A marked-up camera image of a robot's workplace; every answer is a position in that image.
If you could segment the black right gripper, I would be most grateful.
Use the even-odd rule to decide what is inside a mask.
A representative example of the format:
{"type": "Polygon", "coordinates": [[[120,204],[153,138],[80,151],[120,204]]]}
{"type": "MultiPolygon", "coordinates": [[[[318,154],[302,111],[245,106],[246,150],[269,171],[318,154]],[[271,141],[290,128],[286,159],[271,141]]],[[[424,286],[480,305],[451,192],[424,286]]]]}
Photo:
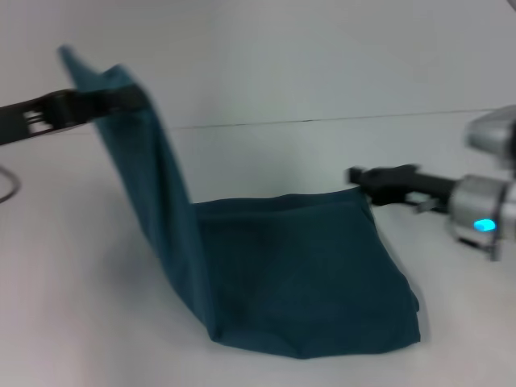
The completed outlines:
{"type": "Polygon", "coordinates": [[[447,205],[456,180],[418,172],[415,164],[392,168],[363,169],[351,167],[345,181],[358,185],[374,206],[401,204],[415,212],[448,212],[447,205]]]}

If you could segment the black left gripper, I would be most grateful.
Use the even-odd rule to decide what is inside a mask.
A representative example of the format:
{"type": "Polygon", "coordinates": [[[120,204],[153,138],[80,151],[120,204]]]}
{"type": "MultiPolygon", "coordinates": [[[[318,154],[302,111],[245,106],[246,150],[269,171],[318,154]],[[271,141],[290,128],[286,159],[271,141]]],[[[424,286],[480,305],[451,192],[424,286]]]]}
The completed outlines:
{"type": "Polygon", "coordinates": [[[146,108],[137,85],[88,94],[65,89],[1,108],[1,145],[84,125],[94,118],[146,108]]]}

